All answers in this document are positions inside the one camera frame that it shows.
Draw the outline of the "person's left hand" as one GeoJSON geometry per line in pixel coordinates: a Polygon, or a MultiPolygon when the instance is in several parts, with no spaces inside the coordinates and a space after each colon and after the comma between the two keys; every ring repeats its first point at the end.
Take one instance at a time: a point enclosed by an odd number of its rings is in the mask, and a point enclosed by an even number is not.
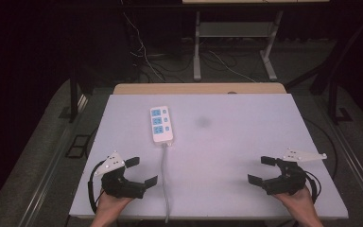
{"type": "Polygon", "coordinates": [[[99,198],[97,210],[95,213],[96,219],[101,220],[116,220],[126,206],[132,201],[132,198],[120,198],[108,195],[105,191],[99,198]]]}

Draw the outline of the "aluminium floor rail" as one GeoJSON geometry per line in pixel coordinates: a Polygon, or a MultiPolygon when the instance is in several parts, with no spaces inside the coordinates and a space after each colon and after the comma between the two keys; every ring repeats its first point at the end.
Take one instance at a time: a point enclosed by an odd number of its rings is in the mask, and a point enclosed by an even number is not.
{"type": "Polygon", "coordinates": [[[359,183],[361,190],[363,191],[363,165],[360,164],[358,158],[354,153],[354,149],[351,147],[349,140],[344,136],[341,128],[336,124],[332,118],[328,115],[327,104],[322,100],[320,96],[314,96],[314,101],[318,108],[321,110],[321,115],[327,122],[328,127],[331,129],[333,135],[338,140],[340,147],[342,148],[342,155],[344,156],[346,163],[352,170],[356,181],[359,183]]]}
{"type": "Polygon", "coordinates": [[[67,96],[55,94],[50,101],[18,161],[24,193],[29,192],[29,196],[17,227],[31,227],[38,216],[78,124],[71,111],[75,107],[76,112],[83,112],[87,103],[85,95],[67,100],[67,96]]]}

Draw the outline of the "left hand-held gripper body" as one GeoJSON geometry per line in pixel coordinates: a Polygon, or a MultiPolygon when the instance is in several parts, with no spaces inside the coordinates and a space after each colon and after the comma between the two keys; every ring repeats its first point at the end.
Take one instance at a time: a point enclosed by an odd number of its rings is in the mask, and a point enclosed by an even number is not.
{"type": "Polygon", "coordinates": [[[131,182],[124,176],[125,161],[115,150],[103,162],[97,165],[94,176],[101,177],[102,189],[111,196],[120,198],[143,198],[146,192],[144,183],[131,182]]]}

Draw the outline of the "white metal frame desk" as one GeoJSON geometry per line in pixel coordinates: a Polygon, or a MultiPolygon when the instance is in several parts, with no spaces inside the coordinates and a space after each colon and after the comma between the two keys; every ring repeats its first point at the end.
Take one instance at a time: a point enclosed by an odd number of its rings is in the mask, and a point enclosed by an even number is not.
{"type": "MultiPolygon", "coordinates": [[[[303,6],[304,4],[327,3],[329,0],[182,0],[186,6],[203,5],[204,7],[219,6],[226,7],[253,7],[254,5],[280,7],[281,5],[303,6]]],[[[285,9],[276,9],[272,20],[262,22],[203,22],[201,20],[202,9],[196,12],[195,40],[193,56],[193,80],[201,81],[200,50],[199,41],[201,38],[266,38],[267,45],[259,54],[262,63],[271,81],[276,81],[277,76],[269,58],[271,49],[276,40],[280,23],[282,22],[285,9]]]]}

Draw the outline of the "person's right hand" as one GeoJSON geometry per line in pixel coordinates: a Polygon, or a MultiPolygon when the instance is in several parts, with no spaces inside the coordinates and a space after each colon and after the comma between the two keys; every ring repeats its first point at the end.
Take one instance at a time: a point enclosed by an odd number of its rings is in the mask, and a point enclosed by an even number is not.
{"type": "Polygon", "coordinates": [[[293,195],[281,193],[274,195],[274,198],[279,200],[289,214],[298,222],[310,223],[318,217],[307,187],[293,195]]]}

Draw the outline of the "wooden table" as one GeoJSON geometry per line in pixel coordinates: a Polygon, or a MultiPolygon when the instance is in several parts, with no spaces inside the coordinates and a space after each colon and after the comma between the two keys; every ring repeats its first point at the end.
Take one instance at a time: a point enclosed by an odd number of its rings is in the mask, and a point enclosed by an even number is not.
{"type": "Polygon", "coordinates": [[[184,94],[285,94],[283,84],[263,83],[132,83],[118,84],[115,95],[184,95],[184,94]]]}

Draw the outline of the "white power strip blue sockets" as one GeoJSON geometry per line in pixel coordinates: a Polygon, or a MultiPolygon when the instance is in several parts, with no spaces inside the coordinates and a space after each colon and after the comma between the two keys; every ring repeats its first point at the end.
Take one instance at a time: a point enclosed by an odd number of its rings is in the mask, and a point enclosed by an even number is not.
{"type": "Polygon", "coordinates": [[[149,110],[149,113],[154,143],[171,146],[174,141],[174,134],[168,107],[153,107],[149,110]]]}

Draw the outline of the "black metal stand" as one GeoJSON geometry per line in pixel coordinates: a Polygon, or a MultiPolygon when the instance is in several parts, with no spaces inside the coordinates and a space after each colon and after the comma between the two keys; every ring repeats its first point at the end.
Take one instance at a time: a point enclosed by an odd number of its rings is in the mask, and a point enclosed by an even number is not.
{"type": "Polygon", "coordinates": [[[310,93],[315,96],[320,96],[328,88],[327,114],[336,125],[341,121],[350,120],[346,111],[342,111],[341,116],[337,116],[337,71],[362,31],[363,22],[349,38],[339,39],[336,42],[325,61],[285,84],[285,88],[290,90],[308,79],[315,78],[309,89],[310,93]]]}

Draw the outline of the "black floor bracket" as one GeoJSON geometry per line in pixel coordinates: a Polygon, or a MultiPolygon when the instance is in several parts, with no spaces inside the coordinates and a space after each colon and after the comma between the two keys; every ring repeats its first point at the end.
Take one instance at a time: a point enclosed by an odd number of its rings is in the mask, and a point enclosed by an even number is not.
{"type": "Polygon", "coordinates": [[[91,136],[88,134],[78,134],[75,136],[71,146],[65,153],[66,158],[80,159],[87,157],[87,149],[90,142],[91,136]]]}

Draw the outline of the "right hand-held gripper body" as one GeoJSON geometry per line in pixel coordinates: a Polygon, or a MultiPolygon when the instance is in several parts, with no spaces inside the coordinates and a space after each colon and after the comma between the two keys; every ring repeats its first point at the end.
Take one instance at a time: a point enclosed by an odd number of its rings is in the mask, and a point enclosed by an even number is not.
{"type": "Polygon", "coordinates": [[[327,155],[325,153],[319,154],[289,148],[281,158],[275,158],[275,166],[280,168],[281,175],[273,179],[264,180],[263,188],[269,195],[281,193],[293,195],[303,189],[306,182],[309,182],[313,196],[317,196],[320,193],[320,188],[308,176],[308,172],[299,166],[299,163],[323,160],[326,158],[327,155]]]}

